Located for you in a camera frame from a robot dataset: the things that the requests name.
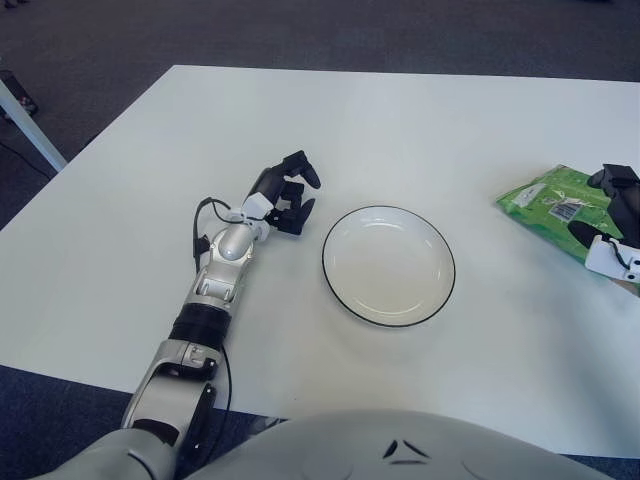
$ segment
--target table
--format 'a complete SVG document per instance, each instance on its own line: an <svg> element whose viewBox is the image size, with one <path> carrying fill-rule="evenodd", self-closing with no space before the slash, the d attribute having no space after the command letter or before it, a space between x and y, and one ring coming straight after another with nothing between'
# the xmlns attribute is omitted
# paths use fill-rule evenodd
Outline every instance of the table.
<svg viewBox="0 0 640 480"><path fill-rule="evenodd" d="M234 410L414 409L640 456L640 300L494 206L559 163L638 168L639 131L631 83L175 66L0 232L0 363L133 391L192 283L198 201L238 204L302 148L323 187L301 238L258 248L228 338ZM326 233L370 204L451 246L452 298L422 325L366 324L325 284Z"/></svg>

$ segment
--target plate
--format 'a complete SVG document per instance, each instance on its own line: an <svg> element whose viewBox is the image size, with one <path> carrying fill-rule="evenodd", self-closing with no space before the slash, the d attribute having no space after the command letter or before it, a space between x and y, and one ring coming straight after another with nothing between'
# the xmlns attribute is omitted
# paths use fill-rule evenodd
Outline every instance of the plate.
<svg viewBox="0 0 640 480"><path fill-rule="evenodd" d="M449 245L408 210L372 206L348 213L331 228L322 266L338 300L360 318L408 327L435 315L456 278Z"/></svg>

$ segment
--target green bag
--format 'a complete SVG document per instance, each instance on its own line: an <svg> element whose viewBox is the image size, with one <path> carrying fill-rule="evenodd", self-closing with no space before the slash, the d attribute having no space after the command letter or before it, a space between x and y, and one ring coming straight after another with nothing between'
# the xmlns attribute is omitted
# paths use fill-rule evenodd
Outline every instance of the green bag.
<svg viewBox="0 0 640 480"><path fill-rule="evenodd" d="M607 213L610 199L587 185L589 175L559 165L498 198L498 205L517 222L560 247L584 264L588 249L578 242L567 224L580 220L616 238L622 234ZM640 285L626 283L640 296Z"/></svg>

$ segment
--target robotic hand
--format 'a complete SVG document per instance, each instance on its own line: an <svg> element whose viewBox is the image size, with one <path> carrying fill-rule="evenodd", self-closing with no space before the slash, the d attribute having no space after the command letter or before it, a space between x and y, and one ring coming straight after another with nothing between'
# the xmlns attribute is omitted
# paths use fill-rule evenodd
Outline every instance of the robotic hand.
<svg viewBox="0 0 640 480"><path fill-rule="evenodd" d="M601 188L611 198L607 212L622 237L613 238L579 221L569 222L569 231L589 249L589 270L627 282L640 283L640 180L631 167L605 164L587 184Z"/></svg>
<svg viewBox="0 0 640 480"><path fill-rule="evenodd" d="M48 479L168 480L178 458L200 465L208 458L202 446L211 431L210 412L216 398L211 384L224 353L223 341L238 304L242 282L254 255L273 226L300 235L314 201L302 203L304 185L285 180L302 176L313 188L320 180L299 151L264 170L240 208L203 200L194 220L196 279L189 290L169 338L163 341L134 393L122 421L84 452L45 475ZM280 201L290 203L278 209ZM213 241L197 235L200 210L211 203L227 208L216 214L229 226ZM200 255L209 263L200 268Z"/></svg>

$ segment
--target gray carpet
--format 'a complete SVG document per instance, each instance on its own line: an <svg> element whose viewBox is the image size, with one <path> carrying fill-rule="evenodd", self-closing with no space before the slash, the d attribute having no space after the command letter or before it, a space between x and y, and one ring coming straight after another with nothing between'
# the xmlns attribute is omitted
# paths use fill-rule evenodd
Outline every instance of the gray carpet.
<svg viewBox="0 0 640 480"><path fill-rule="evenodd" d="M0 9L0 56L71 159L177 63L640 81L640 0L32 0ZM15 127L0 140L53 173ZM45 183L0 149L0 228ZM0 478L55 467L127 400L7 368L0 384ZM233 416L227 448L250 420ZM637 461L579 460L640 478Z"/></svg>

